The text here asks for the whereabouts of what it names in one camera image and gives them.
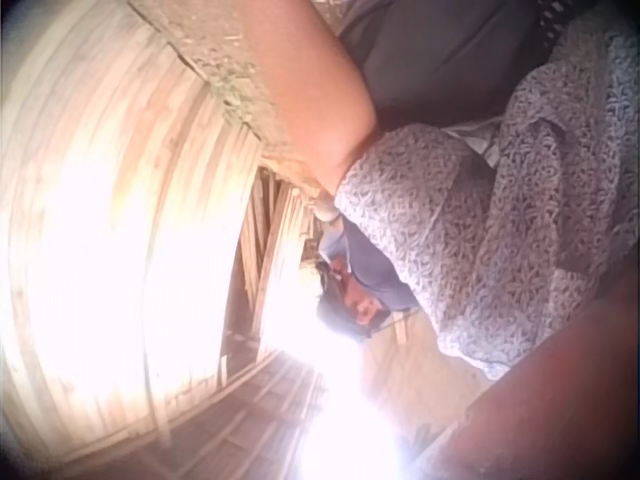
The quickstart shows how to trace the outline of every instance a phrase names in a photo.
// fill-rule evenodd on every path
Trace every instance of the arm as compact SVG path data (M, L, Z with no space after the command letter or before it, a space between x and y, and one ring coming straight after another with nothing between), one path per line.
M615 477L638 441L637 272L620 280L480 397L425 452L425 471L465 480Z
M335 194L377 131L357 68L309 0L238 0L249 42L293 142Z

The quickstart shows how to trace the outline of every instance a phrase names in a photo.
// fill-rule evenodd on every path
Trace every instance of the hair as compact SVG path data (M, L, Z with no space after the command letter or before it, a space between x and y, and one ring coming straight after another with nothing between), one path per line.
M322 295L318 300L318 318L336 333L347 335L354 340L363 341L371 338L371 334L384 323L389 313L386 310L375 314L369 325L360 325L357 318L344 303L344 296L339 281L330 274L331 267L325 261L316 263L320 274Z

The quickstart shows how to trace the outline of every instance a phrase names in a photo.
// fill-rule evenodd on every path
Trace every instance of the wooden structure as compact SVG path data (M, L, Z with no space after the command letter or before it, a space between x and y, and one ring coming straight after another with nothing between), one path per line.
M43 3L2 46L3 411L69 462L218 390L262 146L125 3Z
M69 465L57 478L205 480L299 478L301 438L323 408L326 389L309 367L284 354L268 356L172 428L164 448L147 442Z

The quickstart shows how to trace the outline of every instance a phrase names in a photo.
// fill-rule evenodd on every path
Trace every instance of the gray floral fabric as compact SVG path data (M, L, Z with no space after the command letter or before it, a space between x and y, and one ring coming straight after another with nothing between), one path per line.
M386 134L336 206L393 262L440 349L497 379L638 239L638 38L606 8L518 86L495 171L444 131Z

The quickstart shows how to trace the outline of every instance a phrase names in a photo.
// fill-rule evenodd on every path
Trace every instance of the skin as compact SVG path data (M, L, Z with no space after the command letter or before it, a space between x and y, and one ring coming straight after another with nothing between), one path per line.
M293 143L332 195L378 136L360 72L309 0L238 0L245 34Z

